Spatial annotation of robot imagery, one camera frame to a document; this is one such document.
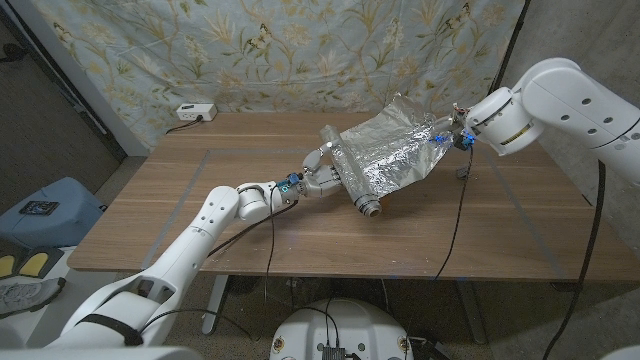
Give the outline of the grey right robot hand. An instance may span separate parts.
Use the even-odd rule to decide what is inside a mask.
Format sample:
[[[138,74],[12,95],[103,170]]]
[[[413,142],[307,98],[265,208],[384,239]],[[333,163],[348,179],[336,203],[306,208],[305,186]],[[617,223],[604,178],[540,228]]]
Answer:
[[[448,115],[438,118],[433,123],[432,137],[437,143],[444,143],[460,137],[465,129],[465,122],[457,115]]]

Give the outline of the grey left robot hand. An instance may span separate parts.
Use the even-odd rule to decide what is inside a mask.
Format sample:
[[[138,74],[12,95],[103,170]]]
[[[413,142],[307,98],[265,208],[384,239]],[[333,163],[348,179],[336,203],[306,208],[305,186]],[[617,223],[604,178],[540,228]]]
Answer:
[[[322,198],[337,193],[342,188],[340,175],[333,165],[322,164],[325,155],[330,155],[334,147],[332,142],[326,142],[316,150],[310,152],[303,160],[302,179],[297,188],[305,197]]]

